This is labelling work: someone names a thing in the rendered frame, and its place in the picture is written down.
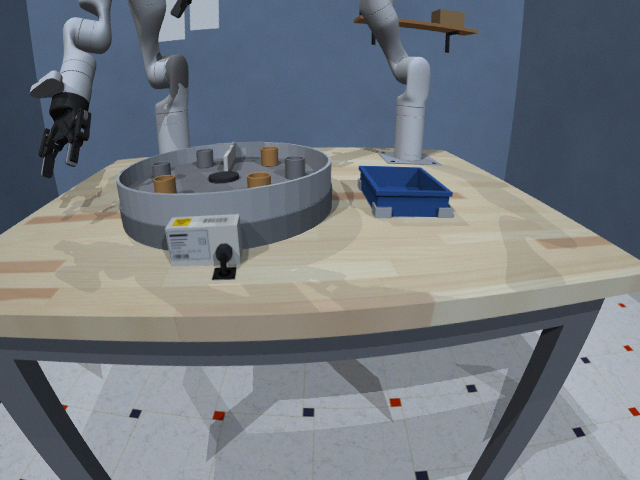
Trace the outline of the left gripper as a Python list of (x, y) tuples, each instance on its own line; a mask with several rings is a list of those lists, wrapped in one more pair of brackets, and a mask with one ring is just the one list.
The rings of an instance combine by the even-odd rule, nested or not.
[(192, 0), (177, 0), (176, 4), (174, 5), (174, 7), (170, 12), (171, 15), (173, 15), (176, 18), (180, 18), (183, 12), (185, 11), (186, 7), (190, 5), (191, 2)]

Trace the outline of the grey cylinder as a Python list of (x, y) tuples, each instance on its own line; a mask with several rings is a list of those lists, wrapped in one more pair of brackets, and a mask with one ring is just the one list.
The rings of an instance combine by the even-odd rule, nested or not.
[[(205, 151), (205, 152), (200, 152), (200, 151)], [(196, 151), (196, 154), (197, 154), (198, 168), (210, 168), (214, 166), (213, 149), (200, 149)]]
[[(167, 164), (165, 164), (167, 163)], [(171, 175), (171, 168), (169, 161), (161, 161), (152, 164), (153, 179), (161, 175)]]
[(297, 179), (305, 176), (305, 157), (288, 156), (285, 158), (285, 178)]

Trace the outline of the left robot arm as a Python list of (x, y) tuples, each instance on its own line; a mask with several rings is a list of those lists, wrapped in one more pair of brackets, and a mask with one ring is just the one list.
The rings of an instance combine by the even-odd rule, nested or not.
[(397, 97), (394, 157), (419, 161), (422, 159), (430, 65), (422, 57), (407, 55), (399, 37), (398, 16), (390, 0), (359, 0), (359, 10), (383, 50), (394, 77), (406, 85), (405, 92)]

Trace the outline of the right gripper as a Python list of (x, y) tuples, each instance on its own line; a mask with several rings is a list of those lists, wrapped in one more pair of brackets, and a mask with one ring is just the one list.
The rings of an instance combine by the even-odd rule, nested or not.
[[(54, 125), (51, 130), (44, 130), (38, 154), (44, 158), (41, 171), (43, 177), (53, 176), (55, 158), (67, 143), (71, 144), (68, 144), (65, 163), (72, 167), (77, 166), (80, 147), (84, 140), (89, 139), (90, 134), (91, 113), (88, 109), (89, 102), (78, 94), (61, 92), (52, 97), (49, 114), (54, 120)], [(84, 133), (81, 132), (81, 128), (84, 129)]]

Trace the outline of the bronze bushing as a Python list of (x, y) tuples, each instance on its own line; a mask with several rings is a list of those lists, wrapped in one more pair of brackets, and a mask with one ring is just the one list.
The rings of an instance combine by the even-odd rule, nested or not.
[(177, 193), (174, 175), (159, 176), (154, 178), (153, 181), (154, 181), (155, 193), (169, 193), (169, 194)]
[(266, 167), (278, 165), (278, 147), (269, 146), (261, 148), (261, 165)]
[[(269, 176), (268, 176), (269, 175)], [(267, 176), (267, 177), (265, 177)], [(247, 188), (271, 185), (271, 174), (255, 172), (247, 175)]]

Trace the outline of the blue open-top crate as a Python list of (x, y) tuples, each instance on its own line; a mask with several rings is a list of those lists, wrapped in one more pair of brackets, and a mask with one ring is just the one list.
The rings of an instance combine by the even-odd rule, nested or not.
[(371, 208), (372, 202), (392, 207), (391, 217), (438, 217), (439, 208), (448, 208), (453, 196), (420, 167), (359, 166), (359, 171), (361, 190)]

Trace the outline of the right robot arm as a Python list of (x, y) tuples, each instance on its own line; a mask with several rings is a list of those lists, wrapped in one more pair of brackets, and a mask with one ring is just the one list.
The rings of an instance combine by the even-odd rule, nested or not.
[[(170, 88), (169, 95), (155, 105), (159, 154), (190, 148), (188, 64), (183, 55), (161, 56), (159, 49), (158, 38), (166, 0), (127, 1), (148, 82), (154, 89)], [(57, 93), (70, 92), (84, 97), (90, 104), (96, 60), (88, 53), (103, 54), (111, 45), (112, 0), (78, 2), (82, 9), (96, 15), (99, 21), (73, 17), (64, 24), (64, 55), (60, 73), (53, 70), (33, 84), (30, 95), (34, 98), (52, 98)]]

